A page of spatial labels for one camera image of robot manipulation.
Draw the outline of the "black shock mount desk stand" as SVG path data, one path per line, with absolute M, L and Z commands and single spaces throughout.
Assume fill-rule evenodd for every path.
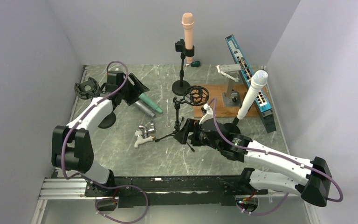
M 88 80 L 82 83 L 75 83 L 75 94 L 80 99 L 84 100 L 100 97 L 102 95 L 109 95 L 110 92 L 108 92 L 105 88 L 106 84 L 107 83 L 103 83 L 102 85 L 99 85 L 99 83 L 94 78 L 89 77 Z M 112 127 L 115 122 L 116 115 L 113 111 L 111 111 L 103 118 L 103 120 L 98 124 L 97 127 L 101 129 L 107 129 Z

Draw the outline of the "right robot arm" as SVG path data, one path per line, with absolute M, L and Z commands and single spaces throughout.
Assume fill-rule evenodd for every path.
M 183 126 L 175 126 L 174 139 L 180 144 L 189 141 L 194 147 L 208 146 L 228 160 L 255 163 L 272 170 L 267 173 L 245 169 L 238 181 L 239 190 L 244 194 L 270 189 L 299 195 L 318 207 L 327 205 L 332 175 L 325 159 L 294 157 L 242 135 L 237 127 L 231 132 L 230 128 L 230 124 L 215 124 L 213 119 L 203 123 L 187 119 Z

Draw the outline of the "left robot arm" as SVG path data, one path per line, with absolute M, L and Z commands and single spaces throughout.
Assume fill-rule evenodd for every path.
M 52 165 L 61 168 L 65 176 L 67 171 L 76 171 L 97 185 L 103 196 L 111 195 L 116 187 L 114 173 L 95 161 L 90 136 L 97 128 L 106 129 L 115 124 L 114 110 L 122 101 L 132 105 L 148 91 L 149 88 L 133 73 L 126 75 L 122 71 L 109 71 L 107 81 L 102 85 L 93 78 L 76 83 L 77 96 L 91 99 L 91 102 L 73 121 L 53 129 Z

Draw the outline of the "black tripod shock mount stand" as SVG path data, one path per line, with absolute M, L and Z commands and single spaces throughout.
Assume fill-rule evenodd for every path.
M 159 142 L 160 140 L 167 137 L 174 137 L 174 139 L 176 139 L 175 136 L 178 135 L 178 133 L 180 132 L 181 123 L 184 120 L 184 117 L 179 119 L 180 106 L 182 104 L 188 104 L 190 106 L 202 106 L 207 103 L 207 101 L 209 100 L 209 96 L 210 94 L 207 88 L 200 85 L 192 85 L 185 90 L 184 95 L 181 99 L 177 99 L 177 97 L 174 97 L 172 99 L 172 102 L 174 103 L 174 108 L 176 110 L 174 131 L 170 134 L 167 134 L 166 136 L 156 139 L 154 142 Z M 182 145 L 187 144 L 190 147 L 191 151 L 195 152 L 195 150 L 187 142 L 187 137 L 180 137 L 177 141 Z

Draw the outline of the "black round base clip stand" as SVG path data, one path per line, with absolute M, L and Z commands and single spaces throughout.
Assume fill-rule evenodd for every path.
M 192 46 L 190 49 L 186 48 L 186 42 L 184 39 L 180 39 L 175 43 L 175 51 L 180 52 L 181 58 L 181 70 L 179 71 L 179 80 L 172 84 L 172 91 L 177 96 L 183 96 L 185 91 L 190 87 L 190 84 L 184 80 L 184 66 L 185 58 L 194 56 L 195 47 Z

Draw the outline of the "grey condenser microphone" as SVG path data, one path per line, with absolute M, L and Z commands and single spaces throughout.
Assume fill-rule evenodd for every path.
M 138 100 L 134 103 L 134 105 L 149 117 L 154 118 L 156 116 L 155 113 L 142 100 Z

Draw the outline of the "peach pink microphone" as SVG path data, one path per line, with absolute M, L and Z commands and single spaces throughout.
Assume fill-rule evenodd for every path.
M 193 49 L 193 28 L 194 16 L 192 13 L 184 13 L 182 16 L 182 26 L 185 34 L 185 46 L 187 50 Z

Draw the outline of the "mint green microphone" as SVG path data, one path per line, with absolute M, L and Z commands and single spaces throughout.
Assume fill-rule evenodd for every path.
M 146 103 L 151 109 L 153 109 L 157 113 L 159 113 L 159 114 L 163 113 L 163 110 L 151 98 L 149 98 L 145 93 L 140 94 L 139 99 L 142 100 L 144 103 Z

